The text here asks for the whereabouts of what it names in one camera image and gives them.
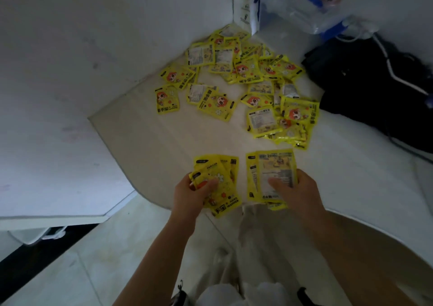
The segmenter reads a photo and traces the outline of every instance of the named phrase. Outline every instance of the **black cloth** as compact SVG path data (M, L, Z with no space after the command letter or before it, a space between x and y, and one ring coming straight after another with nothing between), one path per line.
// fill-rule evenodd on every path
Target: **black cloth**
M383 41L394 74L428 93L430 69ZM433 152L433 110L426 96L391 78L386 58L373 39L344 43L331 39L306 53L302 62L325 93L320 108L376 127L419 150Z

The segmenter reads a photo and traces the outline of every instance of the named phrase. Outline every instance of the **hand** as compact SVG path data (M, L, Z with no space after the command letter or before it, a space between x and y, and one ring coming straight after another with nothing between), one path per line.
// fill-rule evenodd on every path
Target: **hand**
M289 187L279 178L269 178L268 183L289 208L300 217L302 223L311 229L319 228L328 219L323 207L316 181L304 171L297 170L298 185Z
M185 230L192 234L195 228L195 220L203 209L203 200L216 190L218 179L210 180L197 191L192 190L190 184L191 180L189 175L186 174L176 185L170 221L176 222L176 225L183 225Z

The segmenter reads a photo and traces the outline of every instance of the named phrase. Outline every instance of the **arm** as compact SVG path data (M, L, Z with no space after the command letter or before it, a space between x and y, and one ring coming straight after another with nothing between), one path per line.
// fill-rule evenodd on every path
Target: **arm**
M299 183L295 188L275 178L270 178L268 182L298 215L352 305L415 306L372 264L367 254L344 237L323 207L316 182L299 169L297 175Z
M176 185L170 218L156 237L137 270L113 306L169 305L182 257L204 198L214 191L218 180L198 191L190 189L188 174Z

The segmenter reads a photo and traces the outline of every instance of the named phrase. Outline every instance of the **white flower graphic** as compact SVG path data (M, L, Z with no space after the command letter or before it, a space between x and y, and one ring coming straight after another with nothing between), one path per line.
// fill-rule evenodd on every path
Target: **white flower graphic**
M215 178L219 179L220 182L224 182L224 175L221 175L220 173L218 173Z

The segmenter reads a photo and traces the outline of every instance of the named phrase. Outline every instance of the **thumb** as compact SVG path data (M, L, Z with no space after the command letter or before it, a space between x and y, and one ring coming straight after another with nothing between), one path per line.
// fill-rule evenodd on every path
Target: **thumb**
M204 187L198 189L197 194L203 199L206 198L209 194L214 192L218 187L218 179L214 178L210 180Z
M268 183L286 202L289 196L293 193L293 188L288 186L279 178L268 178Z

